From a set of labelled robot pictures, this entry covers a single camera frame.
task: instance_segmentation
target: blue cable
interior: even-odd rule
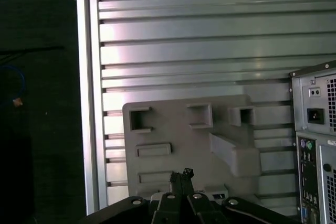
[[[2,65],[2,66],[0,66],[0,71],[1,70],[6,70],[6,69],[14,70],[15,72],[17,72],[19,74],[19,76],[21,78],[21,88],[20,88],[19,92],[14,97],[12,97],[11,99],[9,99],[8,101],[0,103],[0,107],[2,107],[4,105],[7,105],[7,104],[10,104],[10,103],[13,102],[13,100],[15,100],[17,98],[20,98],[20,96],[26,90],[26,79],[25,79],[24,74],[18,68],[14,67],[14,66],[11,66],[11,65]]]

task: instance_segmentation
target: gray plastic mount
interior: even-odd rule
[[[236,177],[261,175],[260,152],[253,147],[243,147],[223,136],[210,134],[211,151],[225,161]]]

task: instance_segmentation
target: rectangular slot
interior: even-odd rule
[[[206,129],[213,127],[212,106],[210,103],[187,104],[188,120],[191,129]]]
[[[150,133],[152,127],[145,124],[144,117],[151,113],[151,107],[134,108],[130,110],[130,127],[134,133]]]
[[[170,143],[137,145],[135,147],[136,157],[163,156],[163,155],[169,155],[169,154],[171,154]]]
[[[242,124],[255,124],[255,114],[253,106],[229,108],[229,123],[240,127]]]
[[[169,178],[172,171],[159,173],[142,173],[138,174],[140,184],[144,183],[169,183]]]
[[[308,123],[324,124],[324,109],[307,109]]]

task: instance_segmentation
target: white label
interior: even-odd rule
[[[328,140],[328,144],[333,145],[333,146],[336,146],[336,141]]]

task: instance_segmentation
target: screw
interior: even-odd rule
[[[202,197],[202,195],[201,194],[194,194],[193,197],[194,197],[194,199],[200,199]]]
[[[234,206],[238,204],[238,201],[236,201],[235,199],[231,199],[229,200],[229,204]]]
[[[140,204],[141,204],[141,201],[139,201],[139,200],[136,199],[136,200],[134,200],[132,203],[133,203],[133,205],[140,205]]]

